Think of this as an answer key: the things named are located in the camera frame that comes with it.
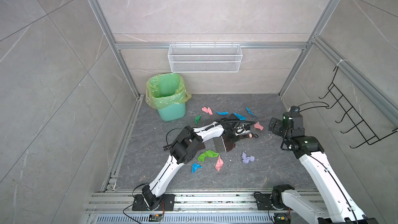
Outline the dark brown hand brush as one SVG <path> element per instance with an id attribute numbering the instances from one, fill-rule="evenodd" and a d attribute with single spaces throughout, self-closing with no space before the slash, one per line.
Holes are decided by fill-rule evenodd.
<path id="1" fill-rule="evenodd" d="M 259 136 L 255 133 L 247 133 L 243 135 L 227 136 L 213 138 L 215 150 L 217 153 L 229 152 L 233 150 L 236 145 L 235 143 L 243 139 L 257 139 Z"/>

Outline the dark brown dustpan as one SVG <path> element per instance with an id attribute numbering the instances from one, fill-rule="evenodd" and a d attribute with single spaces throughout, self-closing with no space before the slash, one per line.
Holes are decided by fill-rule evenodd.
<path id="1" fill-rule="evenodd" d="M 170 149 L 172 147 L 172 145 L 165 145 L 165 146 L 163 146 L 163 149 L 164 150 L 168 150 L 168 149 Z"/>

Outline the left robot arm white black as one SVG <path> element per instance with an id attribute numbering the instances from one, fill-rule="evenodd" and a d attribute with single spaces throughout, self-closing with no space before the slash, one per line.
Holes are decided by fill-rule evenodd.
<path id="1" fill-rule="evenodd" d="M 195 158 L 198 151 L 205 148 L 204 143 L 221 138 L 226 151 L 234 148 L 234 143 L 250 133 L 255 123 L 240 120 L 235 115 L 220 118 L 203 127 L 186 126 L 169 145 L 170 155 L 156 178 L 149 184 L 140 184 L 142 193 L 134 195 L 132 210 L 153 211 L 159 207 L 166 189 L 177 172 Z"/>

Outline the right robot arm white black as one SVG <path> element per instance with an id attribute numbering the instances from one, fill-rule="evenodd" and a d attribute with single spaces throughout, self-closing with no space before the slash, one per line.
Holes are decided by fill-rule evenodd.
<path id="1" fill-rule="evenodd" d="M 271 194 L 272 208 L 294 210 L 309 224 L 375 224 L 355 203 L 332 169 L 328 157 L 313 136 L 306 136 L 303 116 L 298 106 L 283 113 L 282 119 L 272 118 L 268 130 L 281 137 L 283 151 L 291 151 L 315 183 L 326 208 L 311 203 L 290 185 L 278 185 Z"/>

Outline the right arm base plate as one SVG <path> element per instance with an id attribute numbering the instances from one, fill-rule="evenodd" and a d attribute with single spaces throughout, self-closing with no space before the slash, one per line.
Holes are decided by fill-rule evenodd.
<path id="1" fill-rule="evenodd" d="M 270 210 L 270 211 L 288 211 L 289 208 L 284 204 L 282 199 L 282 193 L 271 193 L 263 194 L 261 192 L 255 192 L 254 198 L 256 200 L 257 208 L 260 211 Z"/>

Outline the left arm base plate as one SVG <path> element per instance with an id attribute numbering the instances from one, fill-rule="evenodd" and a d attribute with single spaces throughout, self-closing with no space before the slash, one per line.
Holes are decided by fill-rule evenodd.
<path id="1" fill-rule="evenodd" d="M 174 194 L 164 194 L 159 198 L 151 197 L 149 200 L 142 194 L 138 194 L 134 197 L 132 211 L 172 211 L 175 204 Z"/>

